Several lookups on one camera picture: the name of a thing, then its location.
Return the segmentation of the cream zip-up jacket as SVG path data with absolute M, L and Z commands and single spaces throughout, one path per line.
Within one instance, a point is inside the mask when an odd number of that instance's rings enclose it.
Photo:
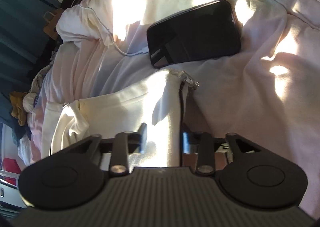
M 180 164 L 180 126 L 188 92 L 198 82 L 184 71 L 159 70 L 118 92 L 75 100 L 48 102 L 42 127 L 45 158 L 93 134 L 104 139 L 147 125 L 142 154 L 129 156 L 129 169 Z

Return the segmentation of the pink and blue duvet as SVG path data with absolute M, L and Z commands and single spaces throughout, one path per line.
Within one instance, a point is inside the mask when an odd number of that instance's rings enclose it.
M 178 166 L 185 122 L 300 166 L 319 216 L 319 0 L 83 0 L 56 29 L 28 164 L 146 123 L 129 168 Z

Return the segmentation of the red bag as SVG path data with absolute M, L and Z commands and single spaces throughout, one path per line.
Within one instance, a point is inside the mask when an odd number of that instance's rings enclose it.
M 2 161 L 2 170 L 5 170 L 7 172 L 15 173 L 15 174 L 20 174 L 21 169 L 15 159 L 11 158 L 4 158 Z M 11 177 L 3 177 L 3 179 L 12 184 L 16 185 L 16 178 L 11 178 Z

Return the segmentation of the mustard yellow garment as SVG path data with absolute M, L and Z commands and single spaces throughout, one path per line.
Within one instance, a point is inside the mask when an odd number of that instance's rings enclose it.
M 24 126 L 27 120 L 27 114 L 23 107 L 23 98 L 26 94 L 27 92 L 11 92 L 9 95 L 12 105 L 11 116 L 17 119 L 20 126 Z

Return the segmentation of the right teal curtain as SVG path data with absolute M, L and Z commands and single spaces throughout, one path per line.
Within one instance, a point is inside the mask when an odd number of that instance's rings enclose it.
M 49 40 L 43 15 L 59 6 L 57 0 L 1 0 L 1 122 L 10 127 L 18 123 L 9 94 L 29 89 L 28 73 Z

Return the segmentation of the brown paper bag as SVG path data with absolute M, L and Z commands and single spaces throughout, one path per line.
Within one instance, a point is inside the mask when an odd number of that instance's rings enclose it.
M 58 37 L 56 25 L 63 12 L 64 10 L 60 8 L 53 11 L 47 11 L 43 15 L 43 18 L 46 21 L 43 31 L 53 40 L 56 40 Z

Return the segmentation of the black smartphone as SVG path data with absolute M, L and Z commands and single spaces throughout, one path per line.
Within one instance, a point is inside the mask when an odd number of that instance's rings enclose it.
M 238 20 L 226 0 L 209 2 L 164 18 L 147 29 L 146 37 L 154 68 L 218 59 L 241 50 Z

